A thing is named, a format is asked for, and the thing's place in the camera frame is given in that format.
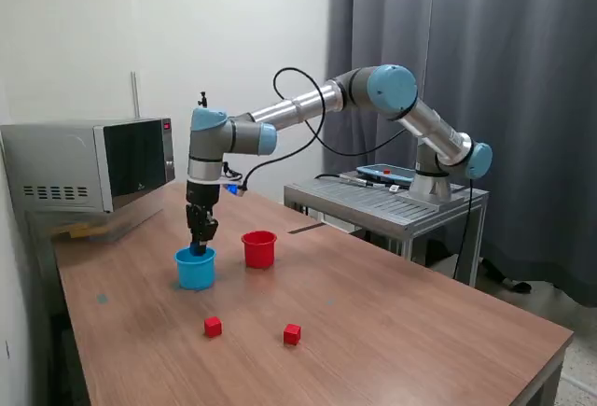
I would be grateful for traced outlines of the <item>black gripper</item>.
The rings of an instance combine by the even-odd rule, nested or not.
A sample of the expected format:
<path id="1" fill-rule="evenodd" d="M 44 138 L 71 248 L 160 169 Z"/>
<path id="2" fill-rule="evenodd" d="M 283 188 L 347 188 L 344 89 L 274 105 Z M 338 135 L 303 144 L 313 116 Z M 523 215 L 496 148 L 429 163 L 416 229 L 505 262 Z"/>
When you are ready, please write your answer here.
<path id="1" fill-rule="evenodd" d="M 214 239 L 218 221 L 211 217 L 201 218 L 201 210 L 212 211 L 218 203 L 220 186 L 218 184 L 200 184 L 188 181 L 186 185 L 186 215 L 190 230 L 190 250 L 198 250 L 198 255 L 205 254 L 210 241 Z"/>

